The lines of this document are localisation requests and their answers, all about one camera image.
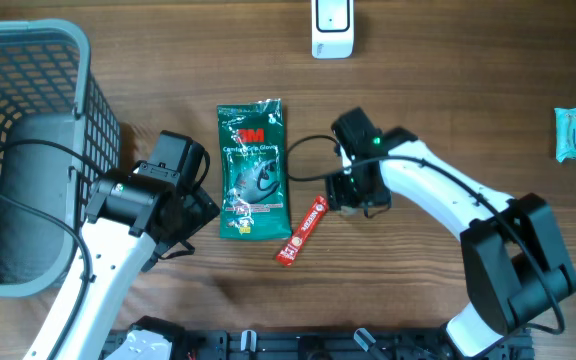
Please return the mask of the red coffee stick sachet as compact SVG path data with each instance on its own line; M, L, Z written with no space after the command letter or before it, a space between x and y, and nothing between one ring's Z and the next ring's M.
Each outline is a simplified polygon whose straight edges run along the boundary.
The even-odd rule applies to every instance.
M311 207L309 208L305 217L302 219L297 230L293 233L290 239L285 243L284 247L276 255L275 259L281 265L290 267L294 264L307 239L310 237L328 210L329 205L327 200L323 196L318 195L314 199Z

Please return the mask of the green 3M gloves packet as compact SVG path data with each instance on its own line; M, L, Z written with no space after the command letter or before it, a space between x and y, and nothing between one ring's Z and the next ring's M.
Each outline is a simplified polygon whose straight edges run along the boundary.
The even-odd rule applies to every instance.
M292 234L282 110L279 99L217 107L222 238L266 241Z

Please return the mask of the pale green wipes packet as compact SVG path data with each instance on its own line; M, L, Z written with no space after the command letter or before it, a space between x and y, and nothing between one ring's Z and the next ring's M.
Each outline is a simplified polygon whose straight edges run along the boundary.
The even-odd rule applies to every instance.
M576 108L555 108L556 155L559 163L576 160Z

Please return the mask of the green lid white jar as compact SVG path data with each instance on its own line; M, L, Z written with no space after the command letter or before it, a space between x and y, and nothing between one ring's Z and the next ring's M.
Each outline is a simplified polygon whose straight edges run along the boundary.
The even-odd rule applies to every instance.
M340 213L344 216L354 216L363 212L362 207L341 206Z

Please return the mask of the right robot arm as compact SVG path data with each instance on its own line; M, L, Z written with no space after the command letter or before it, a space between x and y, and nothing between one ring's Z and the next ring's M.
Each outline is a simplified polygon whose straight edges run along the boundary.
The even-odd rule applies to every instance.
M560 302L576 292L576 272L554 213L540 196L514 198L439 159L412 132L384 132L355 108L331 126L342 168L326 176L334 211L387 211L401 195L459 242L468 305L445 325L455 354L474 359L551 310L554 333L565 321Z

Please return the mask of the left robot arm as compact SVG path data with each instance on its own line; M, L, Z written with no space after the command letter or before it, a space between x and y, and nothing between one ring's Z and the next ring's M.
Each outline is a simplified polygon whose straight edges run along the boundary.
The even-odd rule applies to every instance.
M192 138L160 133L146 161L93 183L79 249L26 356L96 359L128 290L160 260L194 252L190 238L219 213L202 189L210 155Z

